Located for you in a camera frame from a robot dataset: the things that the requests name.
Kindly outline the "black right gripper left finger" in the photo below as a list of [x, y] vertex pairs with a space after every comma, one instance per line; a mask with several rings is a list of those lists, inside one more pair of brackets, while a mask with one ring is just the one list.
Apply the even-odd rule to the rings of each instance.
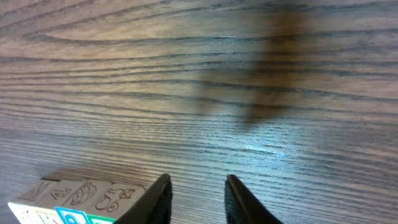
[[114, 224], [170, 224], [171, 215], [171, 177], [169, 174], [162, 174]]

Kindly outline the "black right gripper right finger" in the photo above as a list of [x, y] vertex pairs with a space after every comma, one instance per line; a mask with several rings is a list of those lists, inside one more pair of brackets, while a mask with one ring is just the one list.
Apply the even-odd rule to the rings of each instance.
[[224, 185], [227, 224], [282, 224], [235, 176], [228, 175]]

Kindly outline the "green N block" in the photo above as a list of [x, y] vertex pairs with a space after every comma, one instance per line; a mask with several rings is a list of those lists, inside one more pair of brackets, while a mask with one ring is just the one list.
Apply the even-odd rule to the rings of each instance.
[[90, 224], [112, 224], [121, 218], [145, 193], [140, 185], [112, 184], [101, 194], [86, 216]]

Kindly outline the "blue P block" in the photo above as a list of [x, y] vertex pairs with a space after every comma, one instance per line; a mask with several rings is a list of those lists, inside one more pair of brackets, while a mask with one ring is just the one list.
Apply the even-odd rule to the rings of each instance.
[[108, 190], [111, 182], [102, 180], [86, 180], [77, 188], [67, 201], [61, 206], [55, 207], [62, 223], [65, 224], [89, 224], [88, 214], [95, 203], [99, 202]]

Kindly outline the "plain white wooden block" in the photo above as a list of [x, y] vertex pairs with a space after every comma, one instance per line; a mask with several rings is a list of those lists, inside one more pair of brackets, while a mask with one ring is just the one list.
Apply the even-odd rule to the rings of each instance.
[[43, 223], [34, 205], [57, 184], [57, 181], [40, 179], [7, 204], [21, 224]]

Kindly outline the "yellow K block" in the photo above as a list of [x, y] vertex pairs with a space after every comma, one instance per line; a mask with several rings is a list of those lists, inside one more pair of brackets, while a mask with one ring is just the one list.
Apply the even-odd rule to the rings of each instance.
[[55, 211], [61, 207], [83, 182], [73, 180], [61, 180], [35, 203], [35, 212], [39, 224], [63, 224], [60, 216]]

